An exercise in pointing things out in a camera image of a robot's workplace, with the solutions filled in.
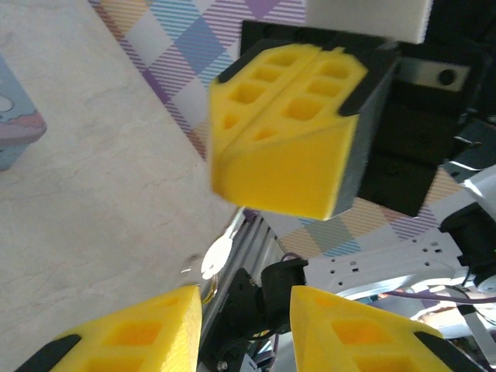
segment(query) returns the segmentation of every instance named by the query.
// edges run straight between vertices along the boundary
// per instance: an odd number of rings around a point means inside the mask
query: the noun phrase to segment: plaid fabric
[[[89,0],[184,134],[205,157],[207,89],[236,60],[244,19],[302,24],[301,0]],[[470,202],[440,171],[427,204],[411,219],[356,200],[326,222],[264,213],[286,249],[329,257],[411,239]]]

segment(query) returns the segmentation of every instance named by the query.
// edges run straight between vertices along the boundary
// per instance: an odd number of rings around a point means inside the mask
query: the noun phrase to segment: white foam block
[[[307,24],[422,43],[432,0],[306,0]]]

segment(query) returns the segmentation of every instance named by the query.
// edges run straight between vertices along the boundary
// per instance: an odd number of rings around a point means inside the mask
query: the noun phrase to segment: table surface
[[[86,0],[0,0],[0,53],[48,132],[0,173],[0,370],[170,290],[234,211]]]

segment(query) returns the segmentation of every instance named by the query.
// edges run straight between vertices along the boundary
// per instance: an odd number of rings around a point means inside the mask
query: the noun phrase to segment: checkered tablecloth
[[[210,81],[238,56],[243,19],[302,24],[301,0],[89,0],[202,157]],[[440,171],[418,218],[357,199],[327,222],[264,213],[282,244],[304,257],[339,256],[411,239],[471,202]]]

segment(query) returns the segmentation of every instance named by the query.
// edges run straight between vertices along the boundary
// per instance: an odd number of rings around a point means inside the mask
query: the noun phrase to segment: marble countertop
[[[86,0],[0,0],[0,53],[48,131],[0,173],[0,370],[170,290],[234,207]]]

